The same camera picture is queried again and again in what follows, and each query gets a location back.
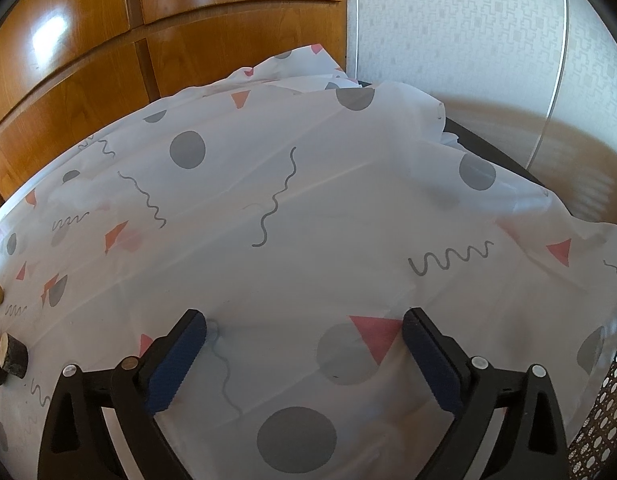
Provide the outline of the rattan chair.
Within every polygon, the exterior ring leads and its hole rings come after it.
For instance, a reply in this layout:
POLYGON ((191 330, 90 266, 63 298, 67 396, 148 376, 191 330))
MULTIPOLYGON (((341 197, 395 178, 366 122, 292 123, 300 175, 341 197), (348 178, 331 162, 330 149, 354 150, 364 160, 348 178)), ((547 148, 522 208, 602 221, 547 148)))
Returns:
POLYGON ((617 350, 568 460, 570 479, 617 479, 617 350))

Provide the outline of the dark log slice toy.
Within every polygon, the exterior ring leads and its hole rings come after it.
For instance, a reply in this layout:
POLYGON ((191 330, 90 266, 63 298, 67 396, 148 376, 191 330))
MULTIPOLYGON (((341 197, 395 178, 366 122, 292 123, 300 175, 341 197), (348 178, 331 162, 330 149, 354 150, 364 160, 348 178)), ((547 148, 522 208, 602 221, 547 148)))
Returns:
POLYGON ((23 379, 28 371, 28 348, 10 333, 0 336, 0 368, 20 379, 23 379))

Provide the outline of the white patterned tablecloth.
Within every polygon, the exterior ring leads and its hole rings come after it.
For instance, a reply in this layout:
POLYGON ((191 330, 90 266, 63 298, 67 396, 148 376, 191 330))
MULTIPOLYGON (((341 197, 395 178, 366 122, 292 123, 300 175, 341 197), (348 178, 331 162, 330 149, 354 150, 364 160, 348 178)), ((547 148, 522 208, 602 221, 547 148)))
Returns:
POLYGON ((441 102, 325 50, 153 102, 0 210, 0 459, 34 478, 65 366, 210 337, 156 419, 197 479, 407 479, 449 424, 400 340, 426 311, 469 356, 541 364, 571 445, 617 350, 617 226, 470 153, 441 102))

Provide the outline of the wooden cabinet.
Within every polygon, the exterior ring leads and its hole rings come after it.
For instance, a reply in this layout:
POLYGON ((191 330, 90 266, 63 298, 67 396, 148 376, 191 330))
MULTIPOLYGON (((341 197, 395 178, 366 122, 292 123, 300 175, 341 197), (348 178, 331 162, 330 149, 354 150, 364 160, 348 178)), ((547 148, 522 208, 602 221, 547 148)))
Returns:
POLYGON ((275 54, 347 60, 348 0, 5 0, 0 206, 118 118, 275 54))

